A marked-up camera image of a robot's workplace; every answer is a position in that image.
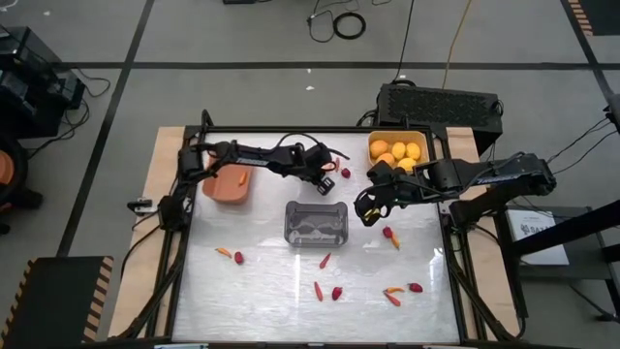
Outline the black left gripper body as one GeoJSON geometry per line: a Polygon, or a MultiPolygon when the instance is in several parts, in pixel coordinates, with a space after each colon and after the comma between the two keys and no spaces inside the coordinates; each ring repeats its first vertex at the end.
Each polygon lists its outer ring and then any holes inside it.
{"type": "Polygon", "coordinates": [[[305,168],[302,179],[311,183],[321,183],[328,172],[336,168],[331,151],[324,143],[318,143],[303,152],[305,168]]]}

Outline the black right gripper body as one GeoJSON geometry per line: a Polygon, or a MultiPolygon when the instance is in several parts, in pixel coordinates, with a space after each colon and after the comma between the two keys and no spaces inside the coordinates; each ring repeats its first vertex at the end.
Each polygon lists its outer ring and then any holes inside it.
{"type": "Polygon", "coordinates": [[[407,206],[419,203],[419,182],[404,170],[393,169],[385,161],[374,165],[367,173],[372,185],[367,199],[373,208],[407,206]]]}

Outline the grey translucent plastic basket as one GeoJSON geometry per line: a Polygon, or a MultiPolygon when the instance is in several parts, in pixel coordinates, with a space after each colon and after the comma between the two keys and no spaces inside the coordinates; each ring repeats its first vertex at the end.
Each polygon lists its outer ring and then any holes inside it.
{"type": "Polygon", "coordinates": [[[349,239],[347,205],[343,202],[331,205],[288,202],[285,210],[284,239],[297,248],[344,245],[349,239]]]}

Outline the yellow plastic basket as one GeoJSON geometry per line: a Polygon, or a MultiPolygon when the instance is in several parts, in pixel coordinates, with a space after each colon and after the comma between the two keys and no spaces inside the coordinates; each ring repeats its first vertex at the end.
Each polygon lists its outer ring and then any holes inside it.
{"type": "MultiPolygon", "coordinates": [[[[394,143],[397,143],[397,142],[402,142],[404,144],[416,143],[421,149],[421,156],[420,156],[420,159],[417,160],[417,164],[415,165],[415,167],[428,163],[430,161],[427,139],[426,139],[426,136],[422,132],[419,132],[419,131],[373,131],[368,136],[368,142],[367,142],[368,143],[368,146],[367,146],[368,160],[372,166],[377,164],[376,163],[377,158],[371,157],[370,152],[369,152],[369,144],[377,140],[383,140],[387,142],[389,144],[388,152],[390,153],[391,153],[391,146],[394,143]]],[[[395,164],[392,167],[393,169],[398,168],[397,164],[399,161],[400,160],[395,160],[395,164]]]]}

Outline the black computer case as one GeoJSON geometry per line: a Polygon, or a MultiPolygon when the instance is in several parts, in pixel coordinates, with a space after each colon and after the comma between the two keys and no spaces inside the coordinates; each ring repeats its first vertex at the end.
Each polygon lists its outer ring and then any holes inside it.
{"type": "Polygon", "coordinates": [[[503,113],[504,105],[495,94],[391,83],[380,89],[373,123],[436,131],[469,127],[482,154],[502,136],[503,113]]]}

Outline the orange plastic basket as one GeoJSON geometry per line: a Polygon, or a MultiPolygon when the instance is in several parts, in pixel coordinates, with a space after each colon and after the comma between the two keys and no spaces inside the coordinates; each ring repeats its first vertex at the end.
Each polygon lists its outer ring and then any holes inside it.
{"type": "Polygon", "coordinates": [[[225,165],[216,177],[206,178],[202,182],[202,193],[219,204],[241,205],[248,198],[253,172],[254,169],[249,166],[225,165]],[[247,181],[239,186],[239,179],[244,172],[248,174],[247,181]]]}

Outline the white printed sign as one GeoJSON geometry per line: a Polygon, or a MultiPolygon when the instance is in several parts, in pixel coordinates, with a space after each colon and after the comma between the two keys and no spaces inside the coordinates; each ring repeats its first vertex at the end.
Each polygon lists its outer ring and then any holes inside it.
{"type": "MultiPolygon", "coordinates": [[[[514,240],[527,238],[556,225],[550,211],[509,209],[507,218],[514,240]]],[[[570,263],[563,245],[524,255],[520,260],[532,266],[567,266],[570,263]]]]}

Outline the small black clamp device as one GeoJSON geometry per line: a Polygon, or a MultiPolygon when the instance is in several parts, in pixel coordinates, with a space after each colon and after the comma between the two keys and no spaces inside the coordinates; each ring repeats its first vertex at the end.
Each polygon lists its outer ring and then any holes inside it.
{"type": "Polygon", "coordinates": [[[128,202],[127,208],[136,216],[144,216],[157,210],[157,207],[153,205],[153,201],[144,197],[128,202]]]}

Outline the black equipment stand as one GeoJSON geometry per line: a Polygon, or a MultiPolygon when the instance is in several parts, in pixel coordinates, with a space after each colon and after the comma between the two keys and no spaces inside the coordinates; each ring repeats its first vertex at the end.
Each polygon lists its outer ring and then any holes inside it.
{"type": "MultiPolygon", "coordinates": [[[[508,228],[508,209],[505,205],[490,204],[485,198],[475,198],[470,201],[455,201],[449,205],[451,221],[457,229],[469,229],[473,227],[478,220],[486,215],[486,212],[495,212],[499,214],[499,218],[494,218],[496,228],[499,233],[499,246],[502,252],[503,261],[509,285],[511,287],[511,295],[515,305],[516,315],[519,318],[528,316],[527,307],[523,298],[522,288],[520,286],[519,268],[521,257],[533,253],[541,252],[545,249],[564,245],[591,235],[599,237],[600,247],[598,252],[592,252],[594,264],[611,265],[620,262],[620,243],[605,246],[600,239],[600,232],[620,226],[620,200],[615,201],[606,206],[601,206],[594,210],[587,210],[583,214],[574,217],[564,217],[563,221],[557,221],[556,218],[562,218],[559,215],[552,215],[555,225],[544,229],[539,233],[535,233],[529,237],[514,240],[508,228]]],[[[565,271],[551,270],[551,275],[544,274],[545,268],[530,267],[529,271],[533,272],[531,277],[559,277],[559,278],[575,278],[586,279],[586,276],[578,275],[578,267],[564,266],[565,271]]],[[[606,280],[607,288],[610,293],[615,308],[615,314],[620,315],[620,286],[613,281],[611,271],[609,276],[596,277],[606,280]]]]}

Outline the black striped-edge floor mat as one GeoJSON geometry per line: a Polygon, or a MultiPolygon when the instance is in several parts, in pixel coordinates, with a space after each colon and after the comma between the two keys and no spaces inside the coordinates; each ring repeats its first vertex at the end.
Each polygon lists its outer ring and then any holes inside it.
{"type": "Polygon", "coordinates": [[[66,349],[96,341],[113,259],[30,260],[5,325],[0,349],[66,349]]]}
{"type": "Polygon", "coordinates": [[[620,0],[560,0],[585,37],[620,37],[620,0]]]}

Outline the black equipment cart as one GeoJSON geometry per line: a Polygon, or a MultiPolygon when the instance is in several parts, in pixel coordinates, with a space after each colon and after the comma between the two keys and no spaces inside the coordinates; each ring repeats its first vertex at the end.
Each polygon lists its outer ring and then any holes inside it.
{"type": "Polygon", "coordinates": [[[0,24],[0,132],[53,137],[66,111],[80,107],[85,84],[28,26],[0,24]]]}

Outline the orange black round object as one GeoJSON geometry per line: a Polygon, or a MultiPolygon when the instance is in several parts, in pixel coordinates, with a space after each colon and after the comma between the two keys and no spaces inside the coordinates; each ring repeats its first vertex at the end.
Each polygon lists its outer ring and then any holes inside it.
{"type": "Polygon", "coordinates": [[[11,135],[0,132],[0,216],[12,208],[37,209],[41,193],[26,185],[28,154],[11,135]]]}

